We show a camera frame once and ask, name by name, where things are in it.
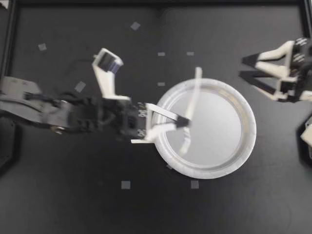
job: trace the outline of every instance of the white tape piece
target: white tape piece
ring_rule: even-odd
[[[134,23],[130,26],[130,28],[132,28],[133,30],[136,31],[140,26],[141,26],[141,24],[139,24],[138,22],[134,22]]]
[[[191,180],[191,189],[199,189],[199,181]]]
[[[80,81],[76,87],[75,87],[75,90],[78,92],[78,93],[81,93],[81,91],[84,89],[84,87],[86,87],[86,84],[82,81]]]
[[[131,181],[129,180],[122,180],[121,181],[121,189],[131,189]]]
[[[44,50],[47,50],[47,45],[45,43],[39,44],[38,48],[39,48],[40,51],[44,51]]]
[[[0,0],[0,4],[5,8],[9,8],[9,0]]]

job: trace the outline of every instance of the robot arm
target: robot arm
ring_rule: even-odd
[[[151,103],[133,104],[129,97],[116,95],[115,74],[122,65],[122,60],[107,49],[101,49],[95,56],[92,67],[102,93],[100,100],[78,99],[66,93],[57,98],[48,97],[34,82],[3,77],[1,114],[37,127],[50,128],[59,134],[101,131],[103,126],[109,125],[119,135],[132,139],[132,143],[153,143],[160,133],[178,128],[184,128],[187,132],[198,98],[201,69],[196,69],[198,85],[194,89],[186,117],[183,117]],[[171,121],[153,125],[154,113]],[[182,146],[184,153],[189,142],[186,139]]]
[[[285,57],[284,65],[267,61]],[[299,38],[288,41],[279,48],[244,57],[242,63],[258,71],[241,71],[240,77],[275,101],[312,101],[312,42]],[[255,78],[273,78],[276,88]]]

